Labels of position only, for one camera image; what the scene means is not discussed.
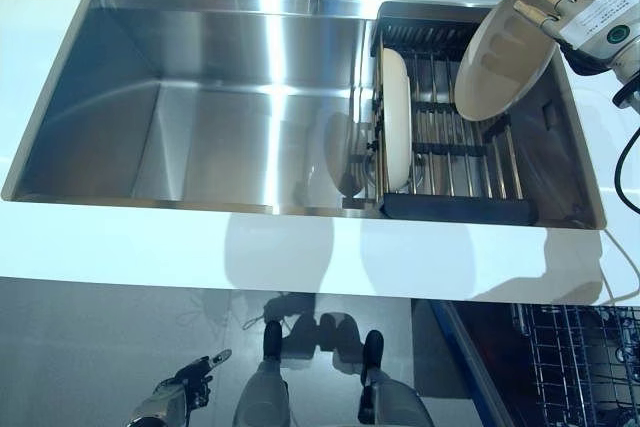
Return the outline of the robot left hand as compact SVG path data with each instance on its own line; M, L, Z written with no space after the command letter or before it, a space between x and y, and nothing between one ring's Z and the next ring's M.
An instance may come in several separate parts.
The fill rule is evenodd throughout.
M179 386L184 391L186 411L188 413L205 407L209 402L211 393L209 387L209 383L213 379L211 372L226 362L231 355L231 349L224 349L213 356L199 357L179 369L173 377L161 381L154 389L154 392L171 386Z

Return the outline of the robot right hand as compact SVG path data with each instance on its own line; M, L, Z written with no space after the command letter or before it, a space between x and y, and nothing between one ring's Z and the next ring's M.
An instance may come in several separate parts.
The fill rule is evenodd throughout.
M639 74L639 0L517 0L514 10L560 46L582 76L608 70L625 84Z

